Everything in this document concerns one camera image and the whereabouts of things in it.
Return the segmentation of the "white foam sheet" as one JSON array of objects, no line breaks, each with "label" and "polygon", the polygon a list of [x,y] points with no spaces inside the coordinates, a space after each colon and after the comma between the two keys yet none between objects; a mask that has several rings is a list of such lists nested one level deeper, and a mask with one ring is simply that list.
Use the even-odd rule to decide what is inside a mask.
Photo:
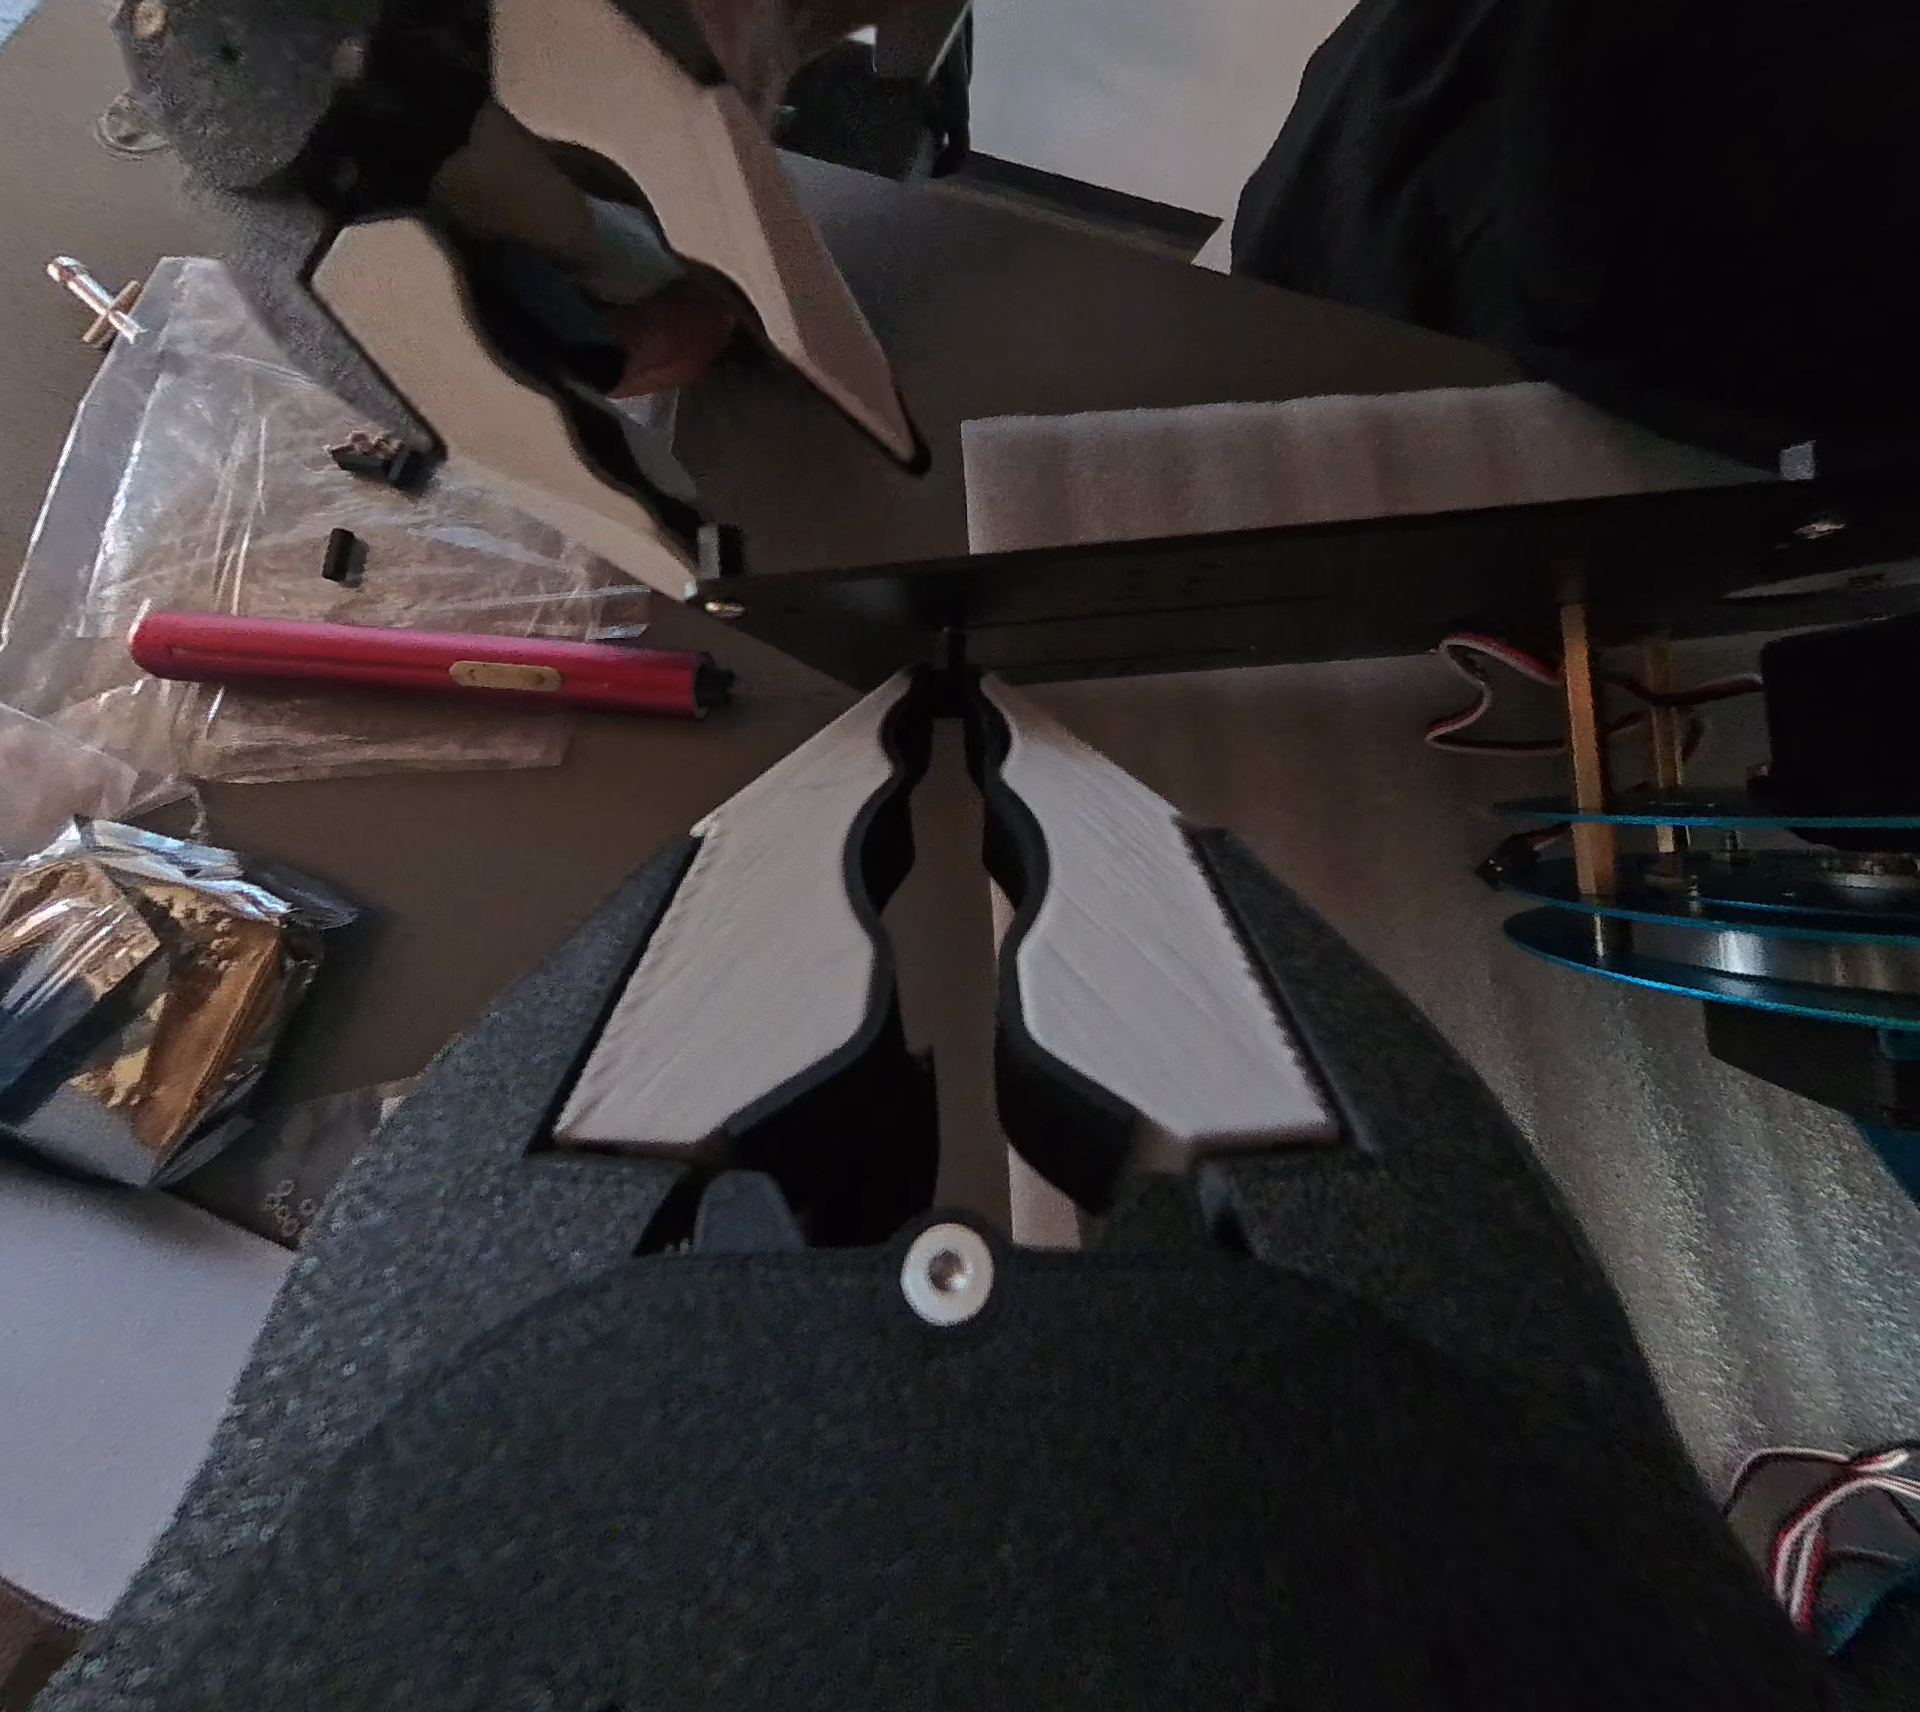
[{"label": "white foam sheet", "polygon": [[[1187,538],[1721,486],[1725,461],[1547,384],[965,423],[953,548]],[[1423,749],[1467,680],[1414,657],[1140,676],[1042,703],[1232,829],[1484,1077],[1572,1203],[1759,1571],[1915,1559],[1915,1130],[1718,1059],[1688,1001],[1526,956],[1472,881],[1553,760]]]}]

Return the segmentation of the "red screwdriver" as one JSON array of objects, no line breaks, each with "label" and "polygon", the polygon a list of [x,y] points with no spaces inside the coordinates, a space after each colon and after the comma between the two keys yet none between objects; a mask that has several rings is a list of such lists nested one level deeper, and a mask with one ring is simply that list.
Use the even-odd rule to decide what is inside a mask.
[{"label": "red screwdriver", "polygon": [[520,711],[704,721],[735,676],[708,652],[323,620],[156,610],[127,633],[132,664],[168,683],[396,693]]}]

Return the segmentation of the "metal cross wrench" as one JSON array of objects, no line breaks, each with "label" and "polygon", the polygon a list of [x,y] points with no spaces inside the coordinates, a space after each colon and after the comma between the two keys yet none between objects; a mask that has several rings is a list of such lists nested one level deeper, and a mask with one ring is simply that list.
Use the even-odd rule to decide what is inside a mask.
[{"label": "metal cross wrench", "polygon": [[145,292],[142,281],[107,287],[81,261],[68,255],[51,256],[44,272],[55,289],[84,308],[88,325],[80,344],[86,350],[105,355],[115,344],[138,344],[144,334],[135,316]]}]

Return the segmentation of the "narrow clear sleeve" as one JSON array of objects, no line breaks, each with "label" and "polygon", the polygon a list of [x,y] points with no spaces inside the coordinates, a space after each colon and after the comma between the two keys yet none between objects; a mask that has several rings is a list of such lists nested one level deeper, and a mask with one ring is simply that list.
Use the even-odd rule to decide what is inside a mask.
[{"label": "narrow clear sleeve", "polygon": [[573,723],[461,697],[193,684],[169,732],[182,777],[272,787],[545,770],[563,764]]}]

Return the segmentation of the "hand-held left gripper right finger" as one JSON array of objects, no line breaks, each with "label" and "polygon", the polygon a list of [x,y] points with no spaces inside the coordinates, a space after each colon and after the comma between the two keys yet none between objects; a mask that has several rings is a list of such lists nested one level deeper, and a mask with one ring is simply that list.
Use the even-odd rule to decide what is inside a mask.
[{"label": "hand-held left gripper right finger", "polygon": [[1332,1101],[1178,808],[994,674],[979,788],[1011,856],[1009,1043],[1164,1148],[1330,1146]]}]

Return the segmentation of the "blue hobby robot arm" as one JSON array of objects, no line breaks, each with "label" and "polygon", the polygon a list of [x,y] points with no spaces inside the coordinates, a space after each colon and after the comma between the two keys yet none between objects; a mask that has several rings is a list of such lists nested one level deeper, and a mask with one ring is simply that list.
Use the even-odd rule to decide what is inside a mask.
[{"label": "blue hobby robot arm", "polygon": [[[1624,640],[1736,583],[1915,556],[1915,459],[1812,483],[1302,525],[768,581],[835,674],[944,628],[1031,683],[1388,655],[1596,599]],[[1915,1709],[1915,1559],[1820,1620],[1705,1499],[1620,1303],[1498,1101],[1218,830],[1187,833],[1332,1103],[1327,1146],[1187,1148],[994,993],[1014,1150],[1091,1252],[986,1241],[907,1308],[906,1233],[650,1258],[712,1284],[642,1685],[773,1709]]]}]

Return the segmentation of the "orange cardboard box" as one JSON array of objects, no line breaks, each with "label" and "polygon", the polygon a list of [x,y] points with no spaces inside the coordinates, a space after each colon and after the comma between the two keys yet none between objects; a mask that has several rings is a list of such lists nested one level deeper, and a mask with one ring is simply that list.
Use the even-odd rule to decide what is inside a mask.
[{"label": "orange cardboard box", "polygon": [[168,1194],[4,1160],[1,1571],[101,1618],[208,1455],[294,1255]]}]

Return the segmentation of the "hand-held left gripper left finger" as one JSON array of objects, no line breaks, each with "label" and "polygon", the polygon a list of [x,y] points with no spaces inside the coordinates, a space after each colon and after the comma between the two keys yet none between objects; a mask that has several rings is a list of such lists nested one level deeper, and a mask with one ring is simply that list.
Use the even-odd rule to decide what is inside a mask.
[{"label": "hand-held left gripper left finger", "polygon": [[884,912],[918,782],[919,674],[899,670],[708,813],[556,1144],[709,1148],[849,1071],[897,1014]]}]

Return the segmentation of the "large clear zip bag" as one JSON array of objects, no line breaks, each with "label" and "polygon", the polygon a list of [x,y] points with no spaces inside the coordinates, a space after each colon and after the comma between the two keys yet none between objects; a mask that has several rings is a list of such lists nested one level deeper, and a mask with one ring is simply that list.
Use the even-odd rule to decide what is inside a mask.
[{"label": "large clear zip bag", "polygon": [[[650,595],[457,461],[418,493],[352,476],[369,431],[292,369],[210,258],[165,258],[76,411],[12,584],[1,697],[149,775],[193,683],[132,664],[148,613],[637,646]],[[321,579],[330,530],[366,543]]]}]

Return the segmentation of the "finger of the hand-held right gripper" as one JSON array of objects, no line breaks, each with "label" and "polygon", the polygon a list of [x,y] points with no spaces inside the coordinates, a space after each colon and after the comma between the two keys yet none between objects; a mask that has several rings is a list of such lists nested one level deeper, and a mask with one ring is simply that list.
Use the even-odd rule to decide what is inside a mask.
[{"label": "finger of the hand-held right gripper", "polygon": [[613,0],[489,0],[492,96],[621,174],[683,278],[893,464],[928,466],[890,359],[731,84],[702,84]]},{"label": "finger of the hand-held right gripper", "polygon": [[676,602],[695,596],[698,544],[606,476],[561,397],[494,350],[463,272],[424,223],[342,229],[308,287],[450,459],[647,590]]}]

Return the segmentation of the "silver foil bag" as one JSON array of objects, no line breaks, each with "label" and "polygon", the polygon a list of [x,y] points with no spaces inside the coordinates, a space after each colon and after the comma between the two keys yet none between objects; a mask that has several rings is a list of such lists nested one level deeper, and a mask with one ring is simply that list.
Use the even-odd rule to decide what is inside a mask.
[{"label": "silver foil bag", "polygon": [[142,1193],[201,1170],[358,919],[299,870],[71,819],[4,866],[4,1156]]}]

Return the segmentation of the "pile of clear parts bags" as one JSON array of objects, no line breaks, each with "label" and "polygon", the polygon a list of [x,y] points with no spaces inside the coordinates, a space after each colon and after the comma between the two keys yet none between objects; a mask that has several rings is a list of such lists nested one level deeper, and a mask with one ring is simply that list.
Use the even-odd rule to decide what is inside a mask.
[{"label": "pile of clear parts bags", "polygon": [[149,772],[1,707],[1,860],[31,858],[73,821],[133,823],[172,806],[201,813],[196,784]]}]

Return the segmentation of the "small clear parts bag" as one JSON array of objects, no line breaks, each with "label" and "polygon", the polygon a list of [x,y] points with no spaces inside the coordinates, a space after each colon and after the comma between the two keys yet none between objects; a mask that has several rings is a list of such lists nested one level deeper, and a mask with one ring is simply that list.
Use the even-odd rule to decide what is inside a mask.
[{"label": "small clear parts bag", "polygon": [[295,1250],[409,1090],[409,1083],[400,1083],[281,1104],[193,1170],[174,1194],[254,1238]]}]

